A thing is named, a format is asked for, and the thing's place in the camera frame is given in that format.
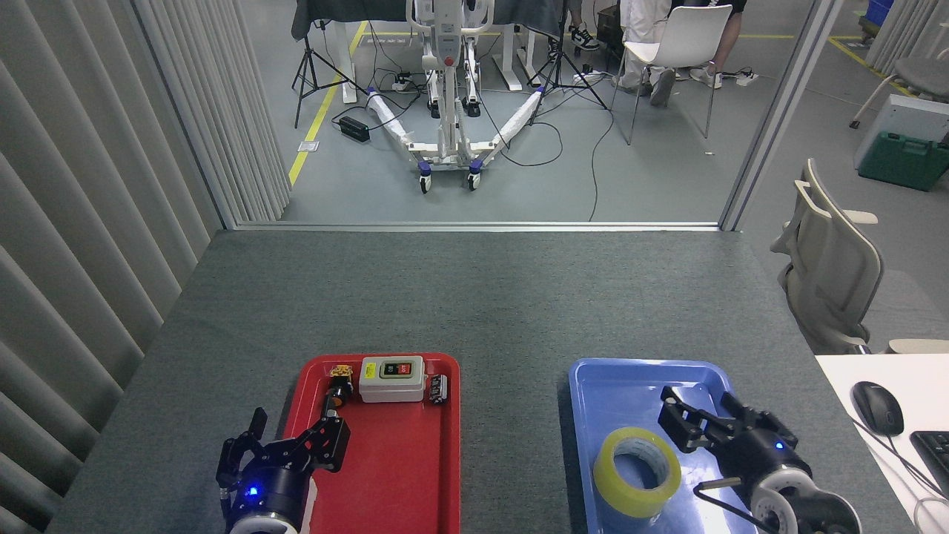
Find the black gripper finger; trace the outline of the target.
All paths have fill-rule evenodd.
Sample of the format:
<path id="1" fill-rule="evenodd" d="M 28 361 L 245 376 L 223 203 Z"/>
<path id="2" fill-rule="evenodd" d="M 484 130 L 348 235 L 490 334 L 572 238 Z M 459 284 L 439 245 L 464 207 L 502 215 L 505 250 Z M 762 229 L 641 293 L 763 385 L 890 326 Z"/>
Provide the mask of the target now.
<path id="1" fill-rule="evenodd" d="M 732 392 L 723 393 L 723 408 L 745 430 L 766 429 L 770 432 L 787 432 L 786 426 L 772 412 L 756 410 L 741 402 Z"/>
<path id="2" fill-rule="evenodd" d="M 707 410 L 696 409 L 683 402 L 671 386 L 665 386 L 660 396 L 658 423 L 681 452 L 724 445 L 739 431 L 735 418 L 718 417 Z"/>
<path id="3" fill-rule="evenodd" d="M 237 484 L 240 480 L 240 466 L 245 453 L 252 452 L 255 458 L 263 456 L 264 449 L 260 439 L 263 437 L 267 421 L 267 412 L 263 408 L 257 408 L 252 413 L 248 429 L 237 438 L 225 440 L 216 470 L 218 484 Z"/>
<path id="4" fill-rule="evenodd" d="M 289 469 L 313 473 L 316 470 L 339 472 L 351 432 L 343 417 L 323 416 L 289 442 L 285 464 Z"/>

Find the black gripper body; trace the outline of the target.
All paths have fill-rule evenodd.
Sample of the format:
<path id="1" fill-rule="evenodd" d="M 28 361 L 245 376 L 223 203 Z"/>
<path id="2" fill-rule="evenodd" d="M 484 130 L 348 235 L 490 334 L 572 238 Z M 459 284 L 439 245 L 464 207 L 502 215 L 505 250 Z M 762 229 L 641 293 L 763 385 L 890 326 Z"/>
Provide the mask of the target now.
<path id="1" fill-rule="evenodd" d="M 771 429 L 738 429 L 723 442 L 723 477 L 738 478 L 746 487 L 757 487 L 766 477 L 784 469 L 813 476 L 809 464 L 790 440 Z"/>
<path id="2" fill-rule="evenodd" d="M 237 484 L 221 484 L 226 520 L 275 514 L 284 520 L 302 520 L 311 473 L 289 469 L 289 445 L 267 445 L 262 457 L 252 458 L 240 470 Z"/>

